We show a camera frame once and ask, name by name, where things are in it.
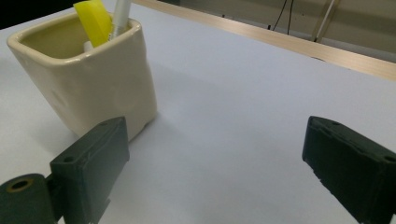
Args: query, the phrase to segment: cable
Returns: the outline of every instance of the cable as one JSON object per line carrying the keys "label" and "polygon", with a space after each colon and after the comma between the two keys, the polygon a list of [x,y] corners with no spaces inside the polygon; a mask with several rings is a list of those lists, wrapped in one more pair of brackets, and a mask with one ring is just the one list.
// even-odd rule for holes
{"label": "cable", "polygon": [[275,28],[276,28],[276,26],[277,26],[277,23],[279,22],[280,17],[282,16],[283,10],[285,10],[285,6],[286,6],[286,3],[287,3],[287,2],[288,2],[288,0],[285,0],[285,3],[283,4],[282,10],[280,11],[279,17],[277,18],[277,21],[276,21],[276,23],[275,23],[275,25],[274,25],[273,31],[275,30]]}
{"label": "cable", "polygon": [[294,0],[291,0],[291,4],[290,4],[290,14],[289,14],[289,25],[288,25],[288,34],[289,34],[290,24],[291,24],[291,12],[293,11],[293,3],[294,3]]}

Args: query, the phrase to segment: cup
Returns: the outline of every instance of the cup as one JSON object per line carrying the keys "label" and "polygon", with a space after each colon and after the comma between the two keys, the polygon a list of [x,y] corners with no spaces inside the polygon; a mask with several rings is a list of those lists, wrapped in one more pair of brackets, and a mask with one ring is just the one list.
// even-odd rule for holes
{"label": "cup", "polygon": [[77,13],[45,21],[7,39],[21,66],[64,124],[82,136],[124,116],[133,139],[157,113],[142,26],[84,52],[89,40]]}

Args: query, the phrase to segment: white tabletop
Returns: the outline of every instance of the white tabletop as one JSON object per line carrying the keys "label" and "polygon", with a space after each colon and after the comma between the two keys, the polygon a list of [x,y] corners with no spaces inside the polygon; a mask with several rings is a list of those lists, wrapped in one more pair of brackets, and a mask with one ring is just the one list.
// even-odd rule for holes
{"label": "white tabletop", "polygon": [[[104,1],[112,11],[115,1]],[[49,163],[77,138],[0,31],[0,182]],[[302,160],[309,116],[334,119],[396,150],[396,82],[133,4],[158,117],[100,223],[357,223]]]}

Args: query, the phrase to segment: white pen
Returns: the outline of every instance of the white pen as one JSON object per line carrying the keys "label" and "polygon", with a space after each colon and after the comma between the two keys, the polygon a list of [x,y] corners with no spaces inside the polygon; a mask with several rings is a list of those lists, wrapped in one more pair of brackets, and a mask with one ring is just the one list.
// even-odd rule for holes
{"label": "white pen", "polygon": [[129,18],[130,0],[118,0],[113,14],[113,28],[108,40],[114,39],[125,32]]}

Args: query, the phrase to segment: yellow object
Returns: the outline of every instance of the yellow object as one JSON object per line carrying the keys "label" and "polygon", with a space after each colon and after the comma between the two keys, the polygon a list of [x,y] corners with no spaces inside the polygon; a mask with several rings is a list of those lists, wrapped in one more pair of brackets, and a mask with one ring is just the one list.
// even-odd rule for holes
{"label": "yellow object", "polygon": [[93,47],[106,43],[111,33],[111,17],[101,0],[83,1],[73,6]]}

